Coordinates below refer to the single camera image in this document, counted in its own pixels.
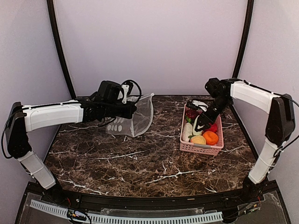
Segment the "yellow peach toy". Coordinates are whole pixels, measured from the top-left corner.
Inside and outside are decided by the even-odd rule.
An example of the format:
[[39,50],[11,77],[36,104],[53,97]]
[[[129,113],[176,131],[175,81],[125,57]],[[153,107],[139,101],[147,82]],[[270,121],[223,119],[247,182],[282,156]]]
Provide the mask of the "yellow peach toy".
[[190,139],[191,143],[205,145],[206,139],[202,135],[193,136]]

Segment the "clear polka dot zip bag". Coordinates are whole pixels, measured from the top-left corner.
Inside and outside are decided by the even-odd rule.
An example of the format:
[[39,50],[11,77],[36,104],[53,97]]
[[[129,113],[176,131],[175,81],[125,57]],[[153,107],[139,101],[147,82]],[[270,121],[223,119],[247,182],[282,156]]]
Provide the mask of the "clear polka dot zip bag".
[[145,94],[137,102],[137,110],[131,119],[117,117],[113,123],[106,126],[106,133],[111,135],[127,135],[137,137],[144,134],[153,121],[154,106],[152,98],[155,94]]

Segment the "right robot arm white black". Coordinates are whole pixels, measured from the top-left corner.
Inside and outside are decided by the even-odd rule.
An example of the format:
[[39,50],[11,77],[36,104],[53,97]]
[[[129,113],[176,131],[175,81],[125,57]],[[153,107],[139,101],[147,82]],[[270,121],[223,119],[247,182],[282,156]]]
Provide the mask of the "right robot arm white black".
[[214,100],[196,118],[194,128],[197,132],[207,130],[234,100],[264,112],[264,145],[248,174],[253,184],[261,183],[275,167],[282,152],[293,143],[290,138],[296,126],[294,106],[297,102],[288,94],[275,93],[238,78],[211,78],[205,89]]

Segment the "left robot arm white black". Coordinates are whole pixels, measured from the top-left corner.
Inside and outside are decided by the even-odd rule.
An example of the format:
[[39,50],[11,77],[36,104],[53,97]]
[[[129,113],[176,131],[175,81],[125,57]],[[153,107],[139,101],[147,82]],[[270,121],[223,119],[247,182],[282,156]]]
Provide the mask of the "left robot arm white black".
[[130,119],[136,110],[135,102],[123,103],[121,99],[108,103],[84,97],[61,103],[27,106],[15,102],[2,132],[1,143],[6,143],[2,147],[3,154],[7,159],[18,160],[48,190],[48,197],[55,203],[63,203],[66,193],[58,187],[59,183],[54,175],[32,149],[27,134],[40,128],[66,123],[102,121],[117,117]]

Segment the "dark red pomegranate toy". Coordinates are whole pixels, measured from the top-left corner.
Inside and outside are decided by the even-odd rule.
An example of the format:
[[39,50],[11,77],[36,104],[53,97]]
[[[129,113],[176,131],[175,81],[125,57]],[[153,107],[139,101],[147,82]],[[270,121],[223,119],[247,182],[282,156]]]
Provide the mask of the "dark red pomegranate toy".
[[213,132],[213,133],[217,133],[217,131],[218,131],[218,126],[217,126],[217,124],[216,124],[216,123],[212,124],[212,125],[210,126],[210,128],[207,129],[207,131],[211,131],[211,132]]

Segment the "dark red beet toy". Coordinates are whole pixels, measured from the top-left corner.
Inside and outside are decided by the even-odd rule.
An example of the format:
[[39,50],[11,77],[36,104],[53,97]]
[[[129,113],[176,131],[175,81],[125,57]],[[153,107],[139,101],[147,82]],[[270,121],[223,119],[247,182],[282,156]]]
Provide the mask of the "dark red beet toy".
[[199,112],[197,110],[189,109],[185,112],[185,115],[188,119],[195,120],[199,115]]

